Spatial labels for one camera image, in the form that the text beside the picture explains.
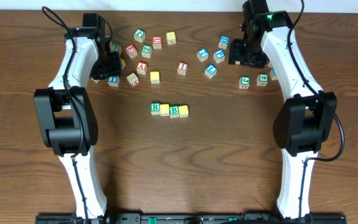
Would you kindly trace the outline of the blue T block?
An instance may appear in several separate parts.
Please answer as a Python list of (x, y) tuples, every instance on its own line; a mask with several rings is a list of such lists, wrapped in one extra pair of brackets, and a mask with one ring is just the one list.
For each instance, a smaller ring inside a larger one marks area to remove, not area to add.
[(111, 76), (108, 78), (108, 85), (112, 87), (118, 87), (119, 86), (120, 79), (118, 76)]

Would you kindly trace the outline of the green R block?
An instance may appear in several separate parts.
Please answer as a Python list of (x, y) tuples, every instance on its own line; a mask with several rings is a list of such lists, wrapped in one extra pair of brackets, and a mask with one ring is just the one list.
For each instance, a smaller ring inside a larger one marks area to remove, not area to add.
[(160, 103), (151, 103), (150, 112), (151, 115), (160, 115)]

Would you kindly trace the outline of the yellow O block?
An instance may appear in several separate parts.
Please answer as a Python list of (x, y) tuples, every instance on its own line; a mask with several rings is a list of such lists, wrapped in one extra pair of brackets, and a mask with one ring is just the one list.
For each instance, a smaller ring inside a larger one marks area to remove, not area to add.
[(170, 105), (169, 104), (160, 104), (160, 115), (169, 116), (170, 115)]
[(181, 105), (178, 107), (179, 115), (181, 118), (186, 118), (189, 116), (189, 110), (187, 105)]

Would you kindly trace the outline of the green B block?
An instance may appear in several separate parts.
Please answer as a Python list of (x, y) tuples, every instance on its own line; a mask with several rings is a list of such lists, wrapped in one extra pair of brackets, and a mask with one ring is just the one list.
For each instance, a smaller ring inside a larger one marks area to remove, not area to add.
[(177, 105), (170, 106), (169, 107), (169, 113), (171, 118), (179, 118), (180, 113)]

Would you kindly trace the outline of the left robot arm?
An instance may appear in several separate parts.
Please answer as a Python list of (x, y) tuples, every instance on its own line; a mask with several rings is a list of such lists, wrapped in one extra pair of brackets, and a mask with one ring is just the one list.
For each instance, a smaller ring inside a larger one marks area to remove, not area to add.
[(96, 26), (69, 28), (56, 77), (34, 93), (43, 142), (63, 164), (75, 196), (72, 223), (111, 222), (94, 160), (98, 122), (87, 93), (90, 80), (117, 80), (122, 72), (110, 40)]

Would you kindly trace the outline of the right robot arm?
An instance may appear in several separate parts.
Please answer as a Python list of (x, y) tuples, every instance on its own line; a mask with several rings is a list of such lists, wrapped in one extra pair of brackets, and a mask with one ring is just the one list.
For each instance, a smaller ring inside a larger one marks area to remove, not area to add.
[(298, 47), (287, 12), (244, 11), (242, 39), (230, 45), (229, 63), (254, 68), (272, 64), (284, 104), (273, 122), (282, 151), (282, 183), (276, 202), (281, 220), (309, 222), (313, 165), (329, 136), (337, 99), (313, 78)]

